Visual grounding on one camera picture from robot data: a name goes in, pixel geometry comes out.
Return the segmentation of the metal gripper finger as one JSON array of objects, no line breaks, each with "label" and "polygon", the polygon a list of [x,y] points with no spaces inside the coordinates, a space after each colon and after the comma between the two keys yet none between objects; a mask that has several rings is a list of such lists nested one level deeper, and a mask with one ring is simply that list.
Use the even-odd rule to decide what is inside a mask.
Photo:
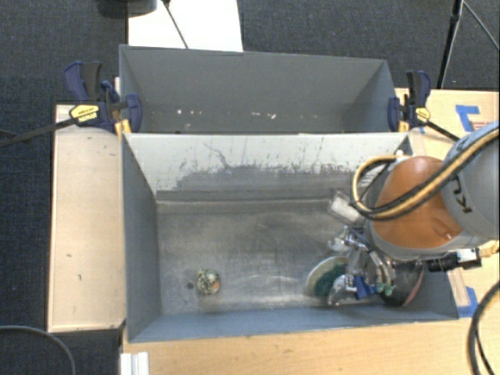
[{"label": "metal gripper finger", "polygon": [[327,242],[327,249],[330,252],[347,252],[352,247],[349,238],[334,237]]},{"label": "metal gripper finger", "polygon": [[341,275],[330,286],[327,294],[327,304],[329,306],[350,304],[355,301],[356,292],[353,277]]}]

